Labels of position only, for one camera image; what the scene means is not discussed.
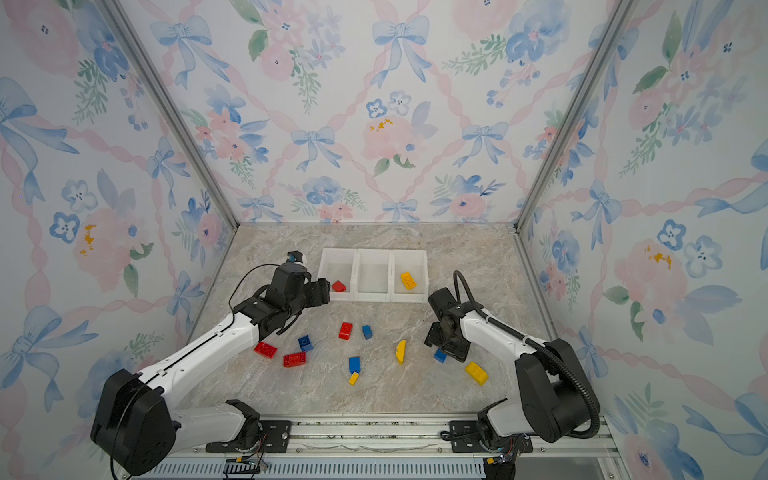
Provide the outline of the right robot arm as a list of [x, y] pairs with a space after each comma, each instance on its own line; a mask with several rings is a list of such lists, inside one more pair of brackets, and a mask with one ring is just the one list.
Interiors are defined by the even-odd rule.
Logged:
[[568, 342], [525, 335], [476, 301], [460, 301], [447, 288], [433, 292], [428, 303], [436, 321], [427, 346], [466, 363], [470, 348], [478, 345], [514, 367], [519, 391], [517, 399], [504, 398], [479, 411], [474, 433], [449, 433], [449, 440], [507, 452], [525, 435], [548, 443], [597, 435], [600, 404]]

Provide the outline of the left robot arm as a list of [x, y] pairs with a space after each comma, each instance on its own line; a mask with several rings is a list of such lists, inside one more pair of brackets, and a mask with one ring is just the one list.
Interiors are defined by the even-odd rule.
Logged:
[[244, 350], [290, 329], [304, 310], [329, 303], [331, 284], [315, 279], [296, 252], [275, 265], [270, 283], [245, 300], [211, 330], [135, 373], [121, 369], [104, 383], [90, 438], [110, 458], [110, 472], [148, 473], [169, 454], [220, 443], [251, 454], [265, 438], [259, 413], [230, 399], [207, 408], [180, 409], [199, 383]]

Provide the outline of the yellow long lego brick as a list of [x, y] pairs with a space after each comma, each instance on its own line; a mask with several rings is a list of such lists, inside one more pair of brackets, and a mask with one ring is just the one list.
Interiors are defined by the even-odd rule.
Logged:
[[470, 362], [465, 367], [465, 372], [480, 386], [483, 386], [489, 379], [488, 373], [475, 362]]

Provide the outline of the red curved lego brick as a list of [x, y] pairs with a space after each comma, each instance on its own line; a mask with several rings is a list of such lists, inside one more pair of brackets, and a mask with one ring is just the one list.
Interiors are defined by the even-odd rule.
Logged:
[[276, 356], [278, 349], [268, 343], [259, 342], [253, 348], [253, 351], [264, 358], [273, 359]]

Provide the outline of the long red lego brick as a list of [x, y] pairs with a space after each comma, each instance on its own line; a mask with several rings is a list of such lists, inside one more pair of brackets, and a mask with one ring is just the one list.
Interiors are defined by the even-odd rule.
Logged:
[[284, 368], [295, 368], [305, 365], [307, 362], [307, 355], [305, 352], [291, 353], [283, 356]]

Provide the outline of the small red lego brick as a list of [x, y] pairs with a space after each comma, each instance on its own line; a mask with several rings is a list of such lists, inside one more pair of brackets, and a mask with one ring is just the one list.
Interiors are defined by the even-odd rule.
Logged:
[[342, 283], [341, 281], [337, 280], [332, 285], [331, 288], [336, 293], [344, 293], [347, 291], [347, 286]]

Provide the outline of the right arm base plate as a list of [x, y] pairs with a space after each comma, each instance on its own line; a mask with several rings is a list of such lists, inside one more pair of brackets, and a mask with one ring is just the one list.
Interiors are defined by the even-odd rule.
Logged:
[[453, 453], [487, 453], [492, 456], [531, 453], [533, 444], [527, 434], [497, 434], [486, 422], [454, 420], [440, 433], [451, 444]]

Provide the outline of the white bin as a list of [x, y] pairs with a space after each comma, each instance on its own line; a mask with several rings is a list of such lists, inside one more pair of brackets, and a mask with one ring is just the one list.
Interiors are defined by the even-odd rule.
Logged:
[[395, 303], [426, 303], [429, 293], [428, 257], [425, 250], [393, 250]]
[[391, 251], [359, 249], [357, 251], [356, 287], [354, 298], [358, 302], [389, 302]]
[[356, 266], [356, 249], [324, 248], [321, 255], [318, 276], [325, 278], [332, 285], [339, 280], [347, 286], [344, 293], [330, 290], [331, 301], [353, 301], [352, 290]]

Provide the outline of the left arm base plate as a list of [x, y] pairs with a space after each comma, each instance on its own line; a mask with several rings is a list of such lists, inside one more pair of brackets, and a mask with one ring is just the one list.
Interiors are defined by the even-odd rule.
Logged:
[[289, 420], [247, 420], [231, 441], [208, 443], [206, 453], [285, 453], [290, 440]]

